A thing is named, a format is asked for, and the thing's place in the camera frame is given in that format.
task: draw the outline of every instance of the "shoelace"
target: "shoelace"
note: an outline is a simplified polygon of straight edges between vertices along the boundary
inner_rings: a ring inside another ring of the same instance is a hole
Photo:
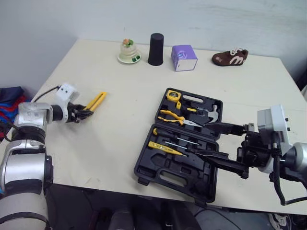
[[[241,48],[234,48],[233,50],[230,50],[230,55],[234,56],[238,51],[242,51],[243,49]]]

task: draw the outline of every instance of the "tape measure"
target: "tape measure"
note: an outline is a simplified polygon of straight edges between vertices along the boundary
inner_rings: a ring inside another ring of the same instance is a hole
[[[174,90],[168,90],[166,97],[171,102],[178,102],[181,97],[181,93]]]

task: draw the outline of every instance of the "brown shoe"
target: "brown shoe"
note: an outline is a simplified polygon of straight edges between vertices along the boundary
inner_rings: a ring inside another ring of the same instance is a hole
[[[235,48],[212,56],[212,61],[218,66],[241,66],[248,57],[246,49]]]

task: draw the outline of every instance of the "purple box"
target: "purple box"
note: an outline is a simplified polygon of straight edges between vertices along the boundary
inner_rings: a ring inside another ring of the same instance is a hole
[[[175,71],[186,71],[195,68],[197,57],[192,46],[179,45],[172,48],[172,60]]]

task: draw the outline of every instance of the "table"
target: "table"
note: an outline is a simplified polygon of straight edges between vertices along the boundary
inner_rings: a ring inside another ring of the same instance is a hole
[[[249,55],[241,67],[219,67],[214,51],[195,50],[193,71],[175,72],[164,49],[164,63],[147,63],[149,46],[138,45],[142,60],[133,65],[117,61],[119,43],[78,40],[38,94],[68,82],[80,92],[75,101],[88,104],[100,91],[108,92],[94,115],[80,124],[53,123],[47,128],[47,152],[53,158],[54,183],[143,196],[192,201],[159,184],[143,186],[133,173],[166,88],[216,98],[224,102],[222,121],[257,123],[257,111],[282,104],[289,117],[291,143],[307,142],[307,104],[281,60]],[[51,103],[52,93],[41,102]],[[222,135],[220,151],[236,159],[243,137]],[[286,199],[306,195],[296,182],[281,181]],[[249,178],[218,170],[216,206],[268,212],[307,214],[307,203],[281,206],[269,175],[250,169]]]

